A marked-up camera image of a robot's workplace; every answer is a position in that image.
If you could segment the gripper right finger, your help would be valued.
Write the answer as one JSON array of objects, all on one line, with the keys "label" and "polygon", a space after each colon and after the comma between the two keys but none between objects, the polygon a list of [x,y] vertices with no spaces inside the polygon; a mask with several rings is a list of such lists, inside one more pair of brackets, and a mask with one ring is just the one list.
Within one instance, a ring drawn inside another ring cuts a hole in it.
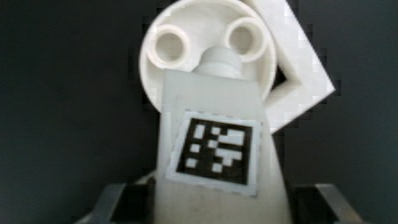
[{"label": "gripper right finger", "polygon": [[348,203],[345,195],[334,184],[316,184],[316,190],[325,200],[327,206],[336,215],[334,224],[368,224]]}]

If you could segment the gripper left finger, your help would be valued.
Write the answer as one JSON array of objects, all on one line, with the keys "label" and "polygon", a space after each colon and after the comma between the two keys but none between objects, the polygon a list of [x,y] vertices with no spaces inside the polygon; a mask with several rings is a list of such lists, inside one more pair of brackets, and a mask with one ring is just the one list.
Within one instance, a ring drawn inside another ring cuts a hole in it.
[{"label": "gripper left finger", "polygon": [[126,188],[124,183],[115,183],[105,186],[92,211],[74,221],[73,224],[115,224],[115,222],[112,221],[112,216],[124,188]]}]

